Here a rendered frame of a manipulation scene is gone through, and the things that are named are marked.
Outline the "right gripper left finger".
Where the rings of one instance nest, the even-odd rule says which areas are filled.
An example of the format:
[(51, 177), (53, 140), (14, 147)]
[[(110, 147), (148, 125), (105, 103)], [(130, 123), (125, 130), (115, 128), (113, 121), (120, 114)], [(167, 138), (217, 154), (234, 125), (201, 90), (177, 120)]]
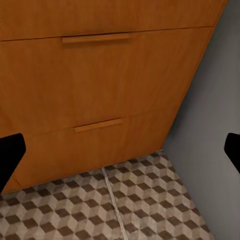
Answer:
[(21, 133), (0, 138), (0, 193), (26, 152)]

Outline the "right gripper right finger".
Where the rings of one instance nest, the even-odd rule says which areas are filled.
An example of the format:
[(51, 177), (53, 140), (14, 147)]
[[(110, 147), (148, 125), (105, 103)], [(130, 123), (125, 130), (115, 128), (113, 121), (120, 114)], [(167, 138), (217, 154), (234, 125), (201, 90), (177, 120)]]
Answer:
[(229, 133), (225, 141), (224, 152), (240, 173), (240, 135)]

